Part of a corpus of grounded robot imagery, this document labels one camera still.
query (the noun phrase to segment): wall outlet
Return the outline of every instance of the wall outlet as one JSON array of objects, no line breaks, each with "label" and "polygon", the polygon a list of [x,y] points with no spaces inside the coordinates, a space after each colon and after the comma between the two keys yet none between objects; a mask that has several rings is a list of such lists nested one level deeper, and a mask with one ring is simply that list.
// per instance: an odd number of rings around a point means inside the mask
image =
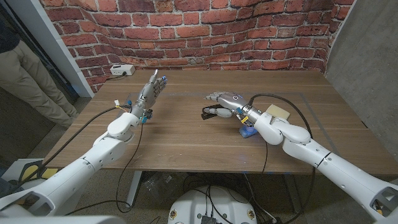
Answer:
[{"label": "wall outlet", "polygon": [[112,75],[123,75],[123,72],[126,72],[126,75],[132,75],[136,71],[133,65],[113,65],[111,67]]}]

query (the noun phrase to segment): blue object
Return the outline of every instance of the blue object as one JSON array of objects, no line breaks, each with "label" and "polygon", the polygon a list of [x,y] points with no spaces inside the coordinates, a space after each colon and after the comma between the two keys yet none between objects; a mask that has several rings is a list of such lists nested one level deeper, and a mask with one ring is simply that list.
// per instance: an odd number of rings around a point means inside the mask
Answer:
[{"label": "blue object", "polygon": [[242,137],[247,138],[252,136],[253,134],[256,134],[257,130],[254,129],[254,127],[244,125],[242,128],[239,129],[239,133],[241,133]]}]

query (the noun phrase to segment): table surface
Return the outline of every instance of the table surface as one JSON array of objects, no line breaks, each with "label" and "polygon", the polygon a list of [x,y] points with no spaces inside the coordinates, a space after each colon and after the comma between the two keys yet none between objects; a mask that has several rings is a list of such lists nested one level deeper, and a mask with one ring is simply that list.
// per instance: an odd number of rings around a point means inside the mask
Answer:
[{"label": "table surface", "polygon": [[[153,71],[136,71],[121,80],[109,80],[88,103],[45,160],[99,112],[137,98]],[[153,118],[143,127],[141,145],[128,169],[187,172],[261,172],[266,143],[259,134],[242,138],[241,122],[232,117],[202,120],[201,109],[217,102],[203,98],[215,91],[233,91],[245,99],[256,93],[273,93],[293,102],[307,118],[314,140],[370,174],[397,175],[398,163],[370,129],[318,72],[308,71],[159,71],[169,79],[158,97]],[[290,112],[289,122],[304,126],[288,104],[274,98],[256,98],[254,106],[265,111],[275,104]],[[112,110],[89,124],[51,163],[65,167],[92,147],[121,114]],[[106,168],[122,169],[134,154],[141,128],[122,158]],[[268,145],[265,172],[309,174],[312,168],[288,156],[281,144]]]}]

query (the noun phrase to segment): concrete wall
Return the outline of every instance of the concrete wall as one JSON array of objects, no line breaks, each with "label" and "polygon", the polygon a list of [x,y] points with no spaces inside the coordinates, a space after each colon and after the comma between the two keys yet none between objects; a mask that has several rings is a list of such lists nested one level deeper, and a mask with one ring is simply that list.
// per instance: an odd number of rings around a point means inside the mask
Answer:
[{"label": "concrete wall", "polygon": [[326,77],[398,161],[398,1],[357,1]]}]

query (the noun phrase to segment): white robotic arm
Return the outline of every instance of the white robotic arm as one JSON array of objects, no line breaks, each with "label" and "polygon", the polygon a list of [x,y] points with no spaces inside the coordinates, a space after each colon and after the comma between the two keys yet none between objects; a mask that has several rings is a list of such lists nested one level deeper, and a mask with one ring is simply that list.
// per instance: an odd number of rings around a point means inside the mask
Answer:
[{"label": "white robotic arm", "polygon": [[[379,180],[350,162],[325,149],[299,126],[291,125],[282,118],[250,106],[235,93],[212,93],[207,100],[215,100],[223,109],[229,109],[244,124],[254,125],[260,135],[272,145],[283,141],[282,148],[290,156],[317,168],[339,188],[355,199],[376,221],[398,215],[398,186]],[[220,109],[204,109],[217,114]]]}]

